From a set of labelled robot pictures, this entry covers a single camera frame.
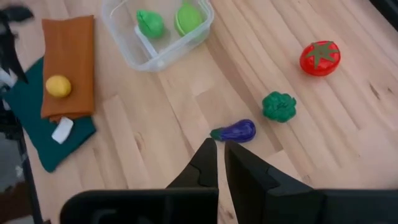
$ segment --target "wooden table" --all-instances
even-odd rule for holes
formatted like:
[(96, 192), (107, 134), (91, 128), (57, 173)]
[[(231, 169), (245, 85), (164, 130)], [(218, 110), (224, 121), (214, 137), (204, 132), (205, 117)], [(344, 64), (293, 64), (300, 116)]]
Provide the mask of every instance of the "wooden table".
[[(49, 174), (29, 138), (44, 219), (58, 223), (71, 196), (89, 189), (163, 188), (211, 129), (250, 118), (244, 146), (313, 187), (398, 186), (398, 33), (367, 0), (214, 0), (208, 40), (159, 73), (129, 68), (100, 17), (100, 0), (25, 0), (36, 16), (20, 26), (24, 68), (44, 54), (41, 18), (94, 14), (97, 133)], [(302, 73), (316, 40), (334, 40), (339, 69)], [(285, 124), (262, 117), (272, 91), (297, 99)], [(218, 144), (219, 223), (236, 223)]]

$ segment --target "orange towel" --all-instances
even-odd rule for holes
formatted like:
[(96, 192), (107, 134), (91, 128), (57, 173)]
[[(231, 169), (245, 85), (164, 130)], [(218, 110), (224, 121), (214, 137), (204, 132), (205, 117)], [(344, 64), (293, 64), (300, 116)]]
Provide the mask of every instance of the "orange towel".
[(42, 118), (59, 121), (94, 113), (94, 16), (65, 21), (42, 20), (45, 54), (44, 86), (53, 75), (63, 75), (72, 84), (65, 98), (54, 98), (44, 89)]

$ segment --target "green towel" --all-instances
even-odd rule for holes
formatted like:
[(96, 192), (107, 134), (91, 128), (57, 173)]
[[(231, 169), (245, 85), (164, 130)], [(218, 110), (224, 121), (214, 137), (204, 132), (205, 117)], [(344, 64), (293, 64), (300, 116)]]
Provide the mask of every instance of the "green towel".
[(51, 138), (57, 124), (40, 117), (43, 102), (43, 58), (28, 69), (26, 76), (29, 84), (18, 81), (4, 95), (4, 99), (29, 135), (44, 169), (53, 172), (64, 158), (95, 133), (95, 127), (91, 117), (76, 119), (68, 139), (63, 144), (57, 143)]

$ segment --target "toy tomato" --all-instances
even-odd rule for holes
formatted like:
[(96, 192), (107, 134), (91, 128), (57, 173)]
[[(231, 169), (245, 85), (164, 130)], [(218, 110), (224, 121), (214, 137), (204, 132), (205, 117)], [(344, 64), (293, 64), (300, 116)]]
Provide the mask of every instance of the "toy tomato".
[(300, 66), (305, 72), (320, 77), (332, 73), (340, 59), (340, 50), (333, 41), (319, 41), (304, 49)]

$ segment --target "clear plastic container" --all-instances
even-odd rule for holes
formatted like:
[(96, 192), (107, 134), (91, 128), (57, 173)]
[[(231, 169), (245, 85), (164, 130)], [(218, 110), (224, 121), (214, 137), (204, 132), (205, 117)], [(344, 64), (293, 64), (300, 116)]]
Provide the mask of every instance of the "clear plastic container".
[[(183, 2), (194, 5), (204, 23), (181, 37), (175, 30), (174, 18)], [(163, 17), (167, 31), (159, 40), (147, 39), (140, 32), (136, 20), (139, 9), (151, 10)], [(130, 67), (158, 72), (207, 38), (214, 10), (209, 0), (103, 0), (102, 17)]]

